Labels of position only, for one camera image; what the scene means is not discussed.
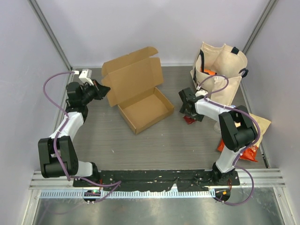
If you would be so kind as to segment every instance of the open cardboard box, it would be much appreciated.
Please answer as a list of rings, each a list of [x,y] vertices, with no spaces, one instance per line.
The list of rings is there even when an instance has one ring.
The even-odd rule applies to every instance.
[[[105,62],[102,84],[110,87],[109,105],[120,114],[135,134],[142,132],[174,111],[172,103],[156,87],[164,82],[154,47],[146,47]]]

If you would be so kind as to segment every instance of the orange object in bag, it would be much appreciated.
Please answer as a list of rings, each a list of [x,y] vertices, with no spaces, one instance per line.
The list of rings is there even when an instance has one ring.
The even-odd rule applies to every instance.
[[[221,142],[219,144],[219,146],[217,147],[217,150],[222,152],[223,151],[223,148],[224,148],[225,144],[223,142],[223,139],[221,139]],[[252,145],[250,148],[247,148],[243,155],[240,156],[241,159],[244,159],[244,160],[249,160],[249,161],[252,161],[252,162],[258,162],[255,157],[256,157],[256,152],[257,152],[257,149],[258,147],[255,146],[255,145]]]

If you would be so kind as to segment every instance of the bag handle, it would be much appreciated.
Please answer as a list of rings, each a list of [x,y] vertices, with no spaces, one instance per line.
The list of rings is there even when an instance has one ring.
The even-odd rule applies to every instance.
[[[199,59],[199,56],[201,56],[201,72],[204,73],[204,52],[202,50],[200,50],[199,55],[197,57],[196,63]],[[196,78],[196,64],[195,64],[195,68],[194,68],[194,77],[193,80],[195,83],[197,83],[197,78]]]
[[[242,75],[242,78],[244,78],[244,77],[247,76],[249,70],[247,70],[246,68],[243,68],[243,69],[240,70],[239,74],[242,73],[242,72],[244,72],[244,74]]]

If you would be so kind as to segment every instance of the cardboard box lid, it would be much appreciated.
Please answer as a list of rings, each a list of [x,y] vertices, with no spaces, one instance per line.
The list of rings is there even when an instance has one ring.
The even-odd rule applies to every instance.
[[[164,82],[159,58],[154,47],[146,47],[105,62],[102,84],[111,88],[107,94],[110,106],[120,104]]]

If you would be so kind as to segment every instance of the white wall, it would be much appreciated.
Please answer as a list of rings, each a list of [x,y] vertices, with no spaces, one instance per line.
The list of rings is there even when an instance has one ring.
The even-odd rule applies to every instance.
[[[0,53],[0,223],[16,225],[39,169],[38,141],[51,134],[57,114],[42,85],[66,67],[26,0],[1,2]],[[49,83],[59,103],[65,82],[62,77]]]
[[[254,114],[272,121],[263,137],[271,166],[283,173],[300,212],[300,1],[278,1],[250,48],[243,79]]]
[[[161,62],[194,62],[202,41],[242,49],[268,0],[38,0],[72,66],[146,46]]]

